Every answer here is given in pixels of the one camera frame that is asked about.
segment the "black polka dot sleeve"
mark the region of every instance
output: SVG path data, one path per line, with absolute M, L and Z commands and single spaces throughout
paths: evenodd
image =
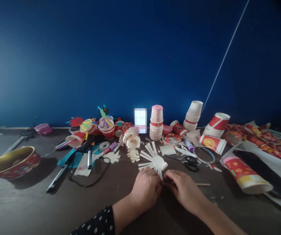
M 112 206 L 103 208 L 96 216 L 75 229 L 71 235 L 114 235 Z

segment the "scissors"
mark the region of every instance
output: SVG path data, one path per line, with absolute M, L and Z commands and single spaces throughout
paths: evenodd
M 167 154 L 164 154 L 164 156 L 175 159 L 177 161 L 181 161 L 182 163 L 184 163 L 184 166 L 192 172 L 199 171 L 199 167 L 197 165 L 198 161 L 194 157 L 186 156 L 186 157 L 182 157 L 182 158 L 177 158 L 177 157 L 173 157 L 173 156 L 167 155 Z

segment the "hand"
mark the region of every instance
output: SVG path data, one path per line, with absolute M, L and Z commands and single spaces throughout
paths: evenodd
M 156 203 L 162 190 L 162 184 L 156 170 L 150 169 L 150 167 L 140 170 L 133 190 L 128 196 L 139 215 L 149 210 Z
M 168 170 L 164 174 L 166 186 L 190 213 L 198 216 L 211 202 L 204 196 L 192 178 L 182 171 Z

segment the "tin bowl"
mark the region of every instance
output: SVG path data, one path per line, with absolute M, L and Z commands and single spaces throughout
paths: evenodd
M 0 157 L 0 178 L 14 180 L 38 166 L 40 155 L 34 147 L 23 147 Z

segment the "gold rim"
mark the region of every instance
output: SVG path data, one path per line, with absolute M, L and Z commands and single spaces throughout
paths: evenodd
M 14 165 L 14 166 L 11 166 L 10 168 L 7 168 L 7 169 L 5 169 L 5 170 L 3 170 L 3 171 L 0 171 L 0 173 L 3 173 L 3 172 L 5 172 L 5 171 L 8 171 L 8 170 L 10 170 L 10 169 L 12 169 L 12 168 L 16 167 L 17 165 L 19 165 L 19 164 L 21 164 L 21 163 L 23 163 L 23 162 L 27 161 L 27 159 L 29 159 L 29 157 L 35 153 L 35 148 L 34 148 L 34 147 L 32 147 L 32 146 L 27 146 L 27 147 L 23 147 L 23 148 L 19 148 L 19 149 L 25 149 L 25 148 L 32 148 L 32 152 L 31 152 L 31 154 L 30 154 L 30 155 L 28 155 L 28 156 L 27 156 L 27 157 L 26 157 L 23 161 L 21 161 L 21 162 L 17 163 L 17 164 L 16 164 L 16 165 Z M 5 157 L 5 156 L 7 156 L 7 155 L 8 155 L 9 153 L 11 153 L 11 152 L 8 152 L 7 154 L 5 154 L 5 155 L 1 156 L 1 157 L 0 157 L 0 159 L 1 159 L 1 158 L 3 158 L 3 157 Z

